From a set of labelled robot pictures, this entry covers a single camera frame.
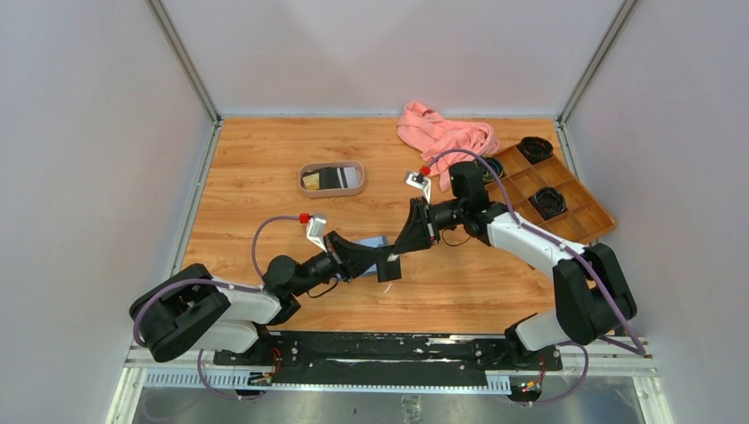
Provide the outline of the black credit card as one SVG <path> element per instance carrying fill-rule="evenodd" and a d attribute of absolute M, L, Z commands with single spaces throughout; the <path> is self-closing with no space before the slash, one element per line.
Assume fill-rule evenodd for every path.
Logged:
<path fill-rule="evenodd" d="M 381 260 L 376 263 L 377 281 L 386 283 L 402 278 L 401 261 L 397 256 L 392 260 Z"/>

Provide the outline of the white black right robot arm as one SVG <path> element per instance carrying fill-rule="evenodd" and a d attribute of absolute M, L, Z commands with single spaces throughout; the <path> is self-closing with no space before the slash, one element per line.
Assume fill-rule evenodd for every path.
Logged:
<path fill-rule="evenodd" d="M 453 198 L 430 203 L 428 168 L 405 175 L 421 190 L 410 202 L 406 224 L 392 247 L 394 255 L 429 249 L 442 230 L 463 226 L 487 246 L 507 251 L 541 271 L 553 283 L 555 305 L 512 324 L 504 332 L 504 356 L 515 368 L 527 368 L 540 351 L 565 342 L 589 345 L 610 331 L 629 329 L 636 302 L 615 252 L 603 243 L 586 246 L 558 237 L 492 201 L 476 163 L 450 166 Z"/>

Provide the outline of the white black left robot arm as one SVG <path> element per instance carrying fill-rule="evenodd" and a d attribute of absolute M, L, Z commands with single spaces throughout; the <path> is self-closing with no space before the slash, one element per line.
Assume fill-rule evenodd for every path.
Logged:
<path fill-rule="evenodd" d="M 271 345 L 259 329 L 288 321 L 300 308 L 299 296 L 332 279 L 350 282 L 371 268 L 379 281 L 400 275 L 391 246 L 363 246 L 335 232 L 322 242 L 323 250 L 303 263 L 275 257 L 262 287 L 221 280 L 202 264 L 183 269 L 131 304 L 134 340 L 156 362 L 208 349 L 235 352 L 259 365 Z"/>

